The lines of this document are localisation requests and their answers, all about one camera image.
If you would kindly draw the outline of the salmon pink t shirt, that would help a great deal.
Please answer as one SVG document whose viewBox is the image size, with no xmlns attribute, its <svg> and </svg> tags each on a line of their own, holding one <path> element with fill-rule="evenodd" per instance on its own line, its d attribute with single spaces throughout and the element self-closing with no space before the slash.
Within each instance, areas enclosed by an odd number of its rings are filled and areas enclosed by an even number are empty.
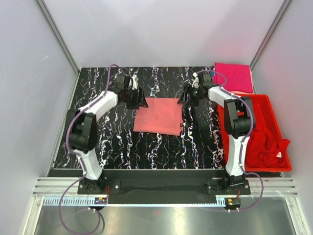
<svg viewBox="0 0 313 235">
<path fill-rule="evenodd" d="M 146 98 L 148 108 L 140 107 L 134 119 L 134 131 L 179 136 L 182 132 L 182 104 L 177 98 Z"/>
</svg>

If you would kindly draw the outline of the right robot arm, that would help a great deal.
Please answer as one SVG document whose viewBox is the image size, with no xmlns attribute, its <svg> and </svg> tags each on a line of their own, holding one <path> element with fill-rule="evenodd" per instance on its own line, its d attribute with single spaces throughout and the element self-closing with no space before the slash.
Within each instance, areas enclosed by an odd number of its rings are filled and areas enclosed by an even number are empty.
<svg viewBox="0 0 313 235">
<path fill-rule="evenodd" d="M 228 159 L 225 165 L 224 176 L 214 190 L 224 190 L 228 194 L 244 187 L 245 184 L 245 157 L 249 136 L 255 128 L 255 115 L 250 97 L 242 98 L 223 88 L 227 83 L 215 84 L 212 70 L 202 70 L 193 73 L 192 83 L 183 88 L 178 104 L 185 107 L 197 107 L 201 99 L 215 102 L 224 109 L 224 129 L 229 136 Z"/>
</svg>

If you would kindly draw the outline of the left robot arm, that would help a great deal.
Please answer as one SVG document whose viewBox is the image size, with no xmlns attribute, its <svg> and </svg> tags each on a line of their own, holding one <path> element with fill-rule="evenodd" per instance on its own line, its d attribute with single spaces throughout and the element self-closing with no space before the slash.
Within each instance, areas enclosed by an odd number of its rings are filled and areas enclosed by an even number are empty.
<svg viewBox="0 0 313 235">
<path fill-rule="evenodd" d="M 108 188 L 95 151 L 98 142 L 98 121 L 121 102 L 126 103 L 128 109 L 148 108 L 144 91 L 138 85 L 136 75 L 117 75 L 113 87 L 107 86 L 87 105 L 67 112 L 66 147 L 81 165 L 83 176 L 79 187 L 83 190 L 100 194 Z"/>
</svg>

